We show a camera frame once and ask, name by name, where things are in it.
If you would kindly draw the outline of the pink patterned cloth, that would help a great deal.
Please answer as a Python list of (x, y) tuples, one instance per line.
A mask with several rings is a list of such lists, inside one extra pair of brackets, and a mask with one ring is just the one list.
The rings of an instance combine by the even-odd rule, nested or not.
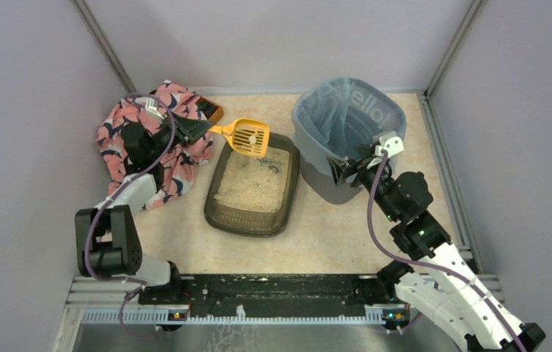
[(213, 149), (210, 132), (189, 144), (172, 136), (172, 113), (181, 120), (206, 120), (199, 108), (200, 95), (171, 81), (164, 81), (149, 95), (158, 113), (151, 114), (137, 98), (122, 99), (97, 130), (95, 144), (111, 175), (113, 194), (129, 175), (148, 170), (157, 191), (144, 208), (154, 209), (188, 193), (195, 184), (196, 168), (206, 164)]

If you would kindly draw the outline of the orange box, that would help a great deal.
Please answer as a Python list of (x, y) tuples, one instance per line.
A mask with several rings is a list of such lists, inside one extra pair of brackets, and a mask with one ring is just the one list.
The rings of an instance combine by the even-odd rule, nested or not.
[(197, 101), (198, 109), (213, 125), (217, 125), (224, 116), (224, 109), (207, 98), (200, 98)]

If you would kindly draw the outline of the light blue bin liner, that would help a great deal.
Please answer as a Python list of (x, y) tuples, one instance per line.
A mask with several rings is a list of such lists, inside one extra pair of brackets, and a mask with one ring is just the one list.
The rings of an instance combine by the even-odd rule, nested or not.
[(360, 158), (359, 147), (395, 131), (405, 138), (405, 112), (388, 95), (357, 78), (334, 78), (302, 94), (291, 113), (293, 141), (303, 159), (330, 176), (328, 161)]

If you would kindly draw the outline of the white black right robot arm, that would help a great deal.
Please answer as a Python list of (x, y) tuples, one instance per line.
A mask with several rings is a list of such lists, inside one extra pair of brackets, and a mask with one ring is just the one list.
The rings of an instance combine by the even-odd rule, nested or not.
[(353, 177), (369, 192), (367, 227), (391, 262), (378, 272), (389, 300), (410, 304), (460, 351), (536, 351), (546, 338), (512, 314), (475, 274), (428, 211), (433, 196), (421, 172), (393, 177), (389, 153), (374, 144), (362, 159), (328, 159), (338, 186)]

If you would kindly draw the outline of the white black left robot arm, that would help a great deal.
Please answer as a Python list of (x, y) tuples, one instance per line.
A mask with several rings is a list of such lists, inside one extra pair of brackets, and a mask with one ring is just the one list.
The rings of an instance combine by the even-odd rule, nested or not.
[(174, 263), (142, 251), (133, 217), (163, 188), (163, 152), (198, 141), (212, 127), (208, 120), (175, 117), (150, 133), (130, 122), (119, 135), (128, 146), (121, 160), (129, 170), (119, 188), (93, 208), (75, 215), (76, 254), (82, 276), (100, 281), (134, 282), (142, 287), (175, 285), (180, 278)]

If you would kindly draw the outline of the beige cat litter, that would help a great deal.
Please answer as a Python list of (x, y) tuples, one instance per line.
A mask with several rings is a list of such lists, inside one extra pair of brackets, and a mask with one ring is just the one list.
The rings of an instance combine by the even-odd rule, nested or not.
[(262, 158), (233, 152), (214, 200), (238, 210), (275, 213), (282, 204), (290, 153), (269, 147)]

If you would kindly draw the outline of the dark translucent litter box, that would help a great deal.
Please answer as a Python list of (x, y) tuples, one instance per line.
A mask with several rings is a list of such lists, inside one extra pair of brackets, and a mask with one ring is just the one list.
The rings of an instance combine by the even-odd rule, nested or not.
[(286, 150), (290, 153), (289, 171), (281, 207), (275, 213), (258, 213), (229, 208), (214, 200), (227, 160), (231, 153), (235, 152), (226, 144), (216, 164), (205, 200), (204, 216), (209, 225), (233, 234), (254, 237), (271, 237), (284, 231), (289, 221), (298, 186), (301, 154), (291, 138), (279, 133), (270, 135), (269, 147)]

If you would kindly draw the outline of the yellow litter scoop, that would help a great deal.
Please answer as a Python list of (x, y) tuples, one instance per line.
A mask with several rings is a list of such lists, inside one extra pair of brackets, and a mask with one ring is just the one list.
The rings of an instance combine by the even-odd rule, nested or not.
[(263, 158), (268, 150), (269, 125), (240, 118), (228, 125), (214, 125), (209, 132), (223, 136), (233, 151), (252, 158)]

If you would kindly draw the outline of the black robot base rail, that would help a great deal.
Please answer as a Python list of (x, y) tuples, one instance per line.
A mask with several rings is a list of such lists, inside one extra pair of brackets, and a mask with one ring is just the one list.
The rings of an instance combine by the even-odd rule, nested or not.
[(147, 287), (142, 305), (180, 306), (174, 320), (247, 323), (361, 323), (405, 327), (408, 304), (389, 298), (374, 274), (186, 274)]

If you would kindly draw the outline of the grey ribbed trash bin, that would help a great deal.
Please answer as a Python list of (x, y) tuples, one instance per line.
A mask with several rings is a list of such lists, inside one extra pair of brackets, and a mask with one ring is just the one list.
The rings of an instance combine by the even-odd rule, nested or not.
[(332, 176), (324, 175), (301, 156), (301, 174), (306, 183), (321, 198), (332, 205), (343, 205), (360, 192), (362, 187), (354, 188), (348, 184), (336, 186)]

